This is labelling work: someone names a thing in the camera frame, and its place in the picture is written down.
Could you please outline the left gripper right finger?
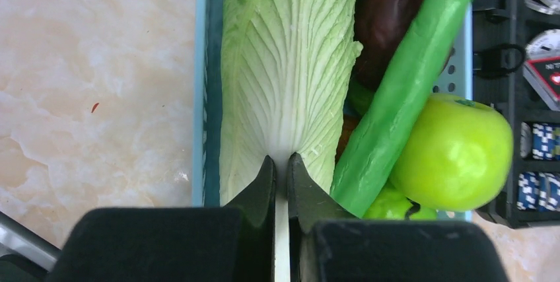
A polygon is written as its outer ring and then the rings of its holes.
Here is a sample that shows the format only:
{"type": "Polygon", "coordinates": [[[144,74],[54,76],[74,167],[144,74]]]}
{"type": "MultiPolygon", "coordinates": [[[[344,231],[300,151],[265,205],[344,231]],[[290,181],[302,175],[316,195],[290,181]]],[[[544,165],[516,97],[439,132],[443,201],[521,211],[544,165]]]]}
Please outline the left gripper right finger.
{"type": "Polygon", "coordinates": [[[354,219],[310,177],[302,157],[291,155],[287,167],[289,206],[289,250],[293,281],[327,281],[325,263],[331,254],[321,255],[321,238],[314,232],[318,222],[354,219]]]}

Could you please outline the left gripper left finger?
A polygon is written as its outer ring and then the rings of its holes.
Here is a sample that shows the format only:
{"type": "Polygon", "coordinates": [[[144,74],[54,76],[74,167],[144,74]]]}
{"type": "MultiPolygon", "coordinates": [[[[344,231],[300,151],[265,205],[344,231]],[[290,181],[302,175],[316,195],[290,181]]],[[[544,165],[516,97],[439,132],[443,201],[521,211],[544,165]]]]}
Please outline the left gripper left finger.
{"type": "Polygon", "coordinates": [[[271,281],[274,259],[276,167],[266,156],[256,178],[227,207],[242,215],[234,281],[271,281]]]}

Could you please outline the green cucumber toy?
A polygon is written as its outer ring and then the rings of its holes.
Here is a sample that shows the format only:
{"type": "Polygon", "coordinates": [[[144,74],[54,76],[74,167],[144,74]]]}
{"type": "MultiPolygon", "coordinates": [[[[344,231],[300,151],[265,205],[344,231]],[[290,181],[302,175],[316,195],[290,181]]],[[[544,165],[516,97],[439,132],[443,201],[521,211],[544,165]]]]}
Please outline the green cucumber toy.
{"type": "Polygon", "coordinates": [[[386,183],[471,0],[423,0],[334,170],[331,196],[362,217],[386,183]]]}

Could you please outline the green apple toy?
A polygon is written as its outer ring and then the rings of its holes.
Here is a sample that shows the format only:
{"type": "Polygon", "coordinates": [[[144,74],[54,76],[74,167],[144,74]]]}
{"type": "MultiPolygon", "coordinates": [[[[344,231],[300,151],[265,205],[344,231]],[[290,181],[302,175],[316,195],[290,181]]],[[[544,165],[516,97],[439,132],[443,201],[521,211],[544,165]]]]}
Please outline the green apple toy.
{"type": "Polygon", "coordinates": [[[464,212],[494,199],[512,164],[513,132],[496,109],[433,93],[421,111],[389,181],[432,209],[464,212]]]}

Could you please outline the green napa cabbage toy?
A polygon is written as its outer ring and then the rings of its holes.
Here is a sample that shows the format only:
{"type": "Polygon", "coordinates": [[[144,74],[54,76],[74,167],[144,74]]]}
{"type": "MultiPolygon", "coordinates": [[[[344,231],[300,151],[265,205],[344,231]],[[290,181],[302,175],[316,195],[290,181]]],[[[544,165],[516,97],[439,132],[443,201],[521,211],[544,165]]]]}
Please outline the green napa cabbage toy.
{"type": "Polygon", "coordinates": [[[298,153],[329,190],[343,103],[362,45],[356,0],[224,0],[220,202],[254,180],[265,157],[298,153]]]}

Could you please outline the dark red eggplant toy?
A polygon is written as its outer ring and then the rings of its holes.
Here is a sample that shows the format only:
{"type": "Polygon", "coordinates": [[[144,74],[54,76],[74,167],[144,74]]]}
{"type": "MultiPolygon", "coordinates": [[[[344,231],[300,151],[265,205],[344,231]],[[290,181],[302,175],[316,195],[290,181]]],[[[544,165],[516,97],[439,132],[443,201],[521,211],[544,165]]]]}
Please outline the dark red eggplant toy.
{"type": "Polygon", "coordinates": [[[423,0],[356,0],[355,39],[363,45],[353,78],[376,91],[423,0]]]}

